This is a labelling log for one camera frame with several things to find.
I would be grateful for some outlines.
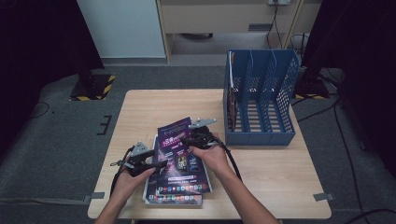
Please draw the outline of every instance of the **wooden table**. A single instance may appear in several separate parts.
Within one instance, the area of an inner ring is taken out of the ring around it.
[[[217,119],[211,132],[224,139],[223,90],[137,90],[128,91],[120,111],[95,192],[105,198],[92,199],[88,215],[99,216],[108,201],[111,181],[122,158],[137,141],[152,146],[157,128],[190,116],[193,120]],[[328,218],[327,201],[314,194],[323,189],[306,148],[300,128],[290,111],[296,135],[287,147],[229,147],[244,183],[276,218]],[[153,208],[142,200],[140,186],[120,213],[131,219],[239,219],[220,182],[209,171],[213,192],[204,195],[201,208]]]

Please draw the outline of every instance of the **magazine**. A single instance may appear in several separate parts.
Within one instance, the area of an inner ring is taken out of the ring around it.
[[[153,150],[156,152],[159,148],[158,138],[155,136]],[[151,162],[157,162],[158,157],[154,155]],[[148,205],[202,205],[202,195],[180,195],[168,194],[158,195],[157,193],[157,174],[152,175],[146,181],[143,192],[143,201]]]
[[[204,163],[180,141],[181,137],[190,135],[189,125],[190,117],[158,129],[160,145],[157,160],[168,160],[163,172],[157,176],[159,195],[193,195],[212,191]]]

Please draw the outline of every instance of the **wall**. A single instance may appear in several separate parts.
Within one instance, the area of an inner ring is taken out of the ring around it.
[[[101,58],[165,58],[155,0],[78,0]]]

